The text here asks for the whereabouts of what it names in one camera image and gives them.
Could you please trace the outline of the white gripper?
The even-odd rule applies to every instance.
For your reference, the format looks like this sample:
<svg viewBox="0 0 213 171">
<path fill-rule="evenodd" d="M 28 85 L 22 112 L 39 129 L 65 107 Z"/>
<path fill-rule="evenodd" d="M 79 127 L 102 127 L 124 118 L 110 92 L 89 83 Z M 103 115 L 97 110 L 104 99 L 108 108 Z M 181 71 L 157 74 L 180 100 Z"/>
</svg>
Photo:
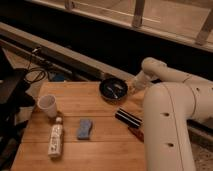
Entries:
<svg viewBox="0 0 213 171">
<path fill-rule="evenodd" d="M 146 89 L 151 85 L 153 78 L 146 74 L 144 71 L 140 71 L 129 84 L 129 93 L 131 95 L 136 94 L 137 92 Z"/>
</svg>

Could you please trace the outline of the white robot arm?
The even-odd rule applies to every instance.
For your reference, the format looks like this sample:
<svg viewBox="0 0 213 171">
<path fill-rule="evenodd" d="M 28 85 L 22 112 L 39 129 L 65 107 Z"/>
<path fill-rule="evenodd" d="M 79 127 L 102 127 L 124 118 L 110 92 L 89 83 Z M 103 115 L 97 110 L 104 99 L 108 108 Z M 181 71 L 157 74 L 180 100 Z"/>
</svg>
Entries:
<svg viewBox="0 0 213 171">
<path fill-rule="evenodd" d="M 187 121 L 213 117 L 213 81 L 147 57 L 130 84 L 141 90 L 147 171 L 196 171 Z"/>
</svg>

